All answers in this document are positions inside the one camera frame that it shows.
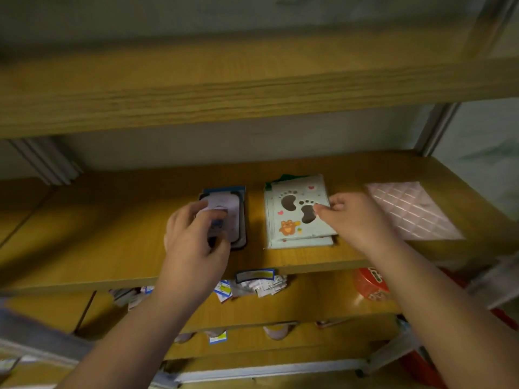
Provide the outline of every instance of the red lid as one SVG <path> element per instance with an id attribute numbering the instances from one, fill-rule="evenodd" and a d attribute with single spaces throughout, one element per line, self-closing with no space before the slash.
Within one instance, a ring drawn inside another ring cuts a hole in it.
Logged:
<path id="1" fill-rule="evenodd" d="M 389 288 L 380 275 L 380 273 L 375 268 L 361 268 L 359 269 L 360 274 L 371 284 L 376 286 L 377 288 L 382 289 L 385 292 L 389 292 Z"/>

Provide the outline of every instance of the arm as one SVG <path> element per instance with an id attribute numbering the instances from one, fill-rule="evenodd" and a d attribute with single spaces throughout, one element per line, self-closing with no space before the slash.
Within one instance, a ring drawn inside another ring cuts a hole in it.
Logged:
<path id="1" fill-rule="evenodd" d="M 166 258 L 151 296 L 129 313 L 58 385 L 66 388 L 146 388 L 186 321 L 222 278 L 230 244 L 225 235 L 211 251 L 211 221 L 226 213 L 191 203 L 168 220 Z"/>
<path id="2" fill-rule="evenodd" d="M 393 231 L 362 193 L 330 198 L 315 212 L 365 254 L 452 389 L 519 387 L 519 337 Z"/>

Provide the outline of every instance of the cartoon bear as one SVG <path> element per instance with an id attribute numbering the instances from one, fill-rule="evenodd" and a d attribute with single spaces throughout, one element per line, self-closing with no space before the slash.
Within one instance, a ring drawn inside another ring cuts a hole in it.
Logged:
<path id="1" fill-rule="evenodd" d="M 282 221 L 281 228 L 279 228 L 279 231 L 285 236 L 293 235 L 293 234 L 295 234 L 295 227 L 297 227 L 300 224 L 301 224 L 301 222 L 299 222 L 299 221 L 296 221 L 296 222 L 292 222 L 292 220 Z"/>

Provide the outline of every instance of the red container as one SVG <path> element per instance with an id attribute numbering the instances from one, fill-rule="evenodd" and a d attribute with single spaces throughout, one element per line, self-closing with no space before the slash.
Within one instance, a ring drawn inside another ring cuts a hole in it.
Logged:
<path id="1" fill-rule="evenodd" d="M 389 288 L 375 268 L 354 270 L 355 289 L 363 297 L 373 301 L 385 301 L 391 298 Z"/>

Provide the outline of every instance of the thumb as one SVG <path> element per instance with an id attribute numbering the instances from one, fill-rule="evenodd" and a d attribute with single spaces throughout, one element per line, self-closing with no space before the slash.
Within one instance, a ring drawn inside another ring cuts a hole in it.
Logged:
<path id="1" fill-rule="evenodd" d="M 326 222 L 333 229 L 335 229 L 335 226 L 338 225 L 338 222 L 340 220 L 340 213 L 336 212 L 333 209 L 330 209 L 328 206 L 316 203 L 314 205 L 314 212 L 319 216 L 321 220 Z"/>
<path id="2" fill-rule="evenodd" d="M 225 231 L 220 232 L 217 237 L 217 241 L 214 244 L 214 248 L 209 256 L 217 261 L 220 261 L 222 265 L 227 267 L 227 261 L 229 261 L 230 254 L 230 242 L 227 239 Z"/>

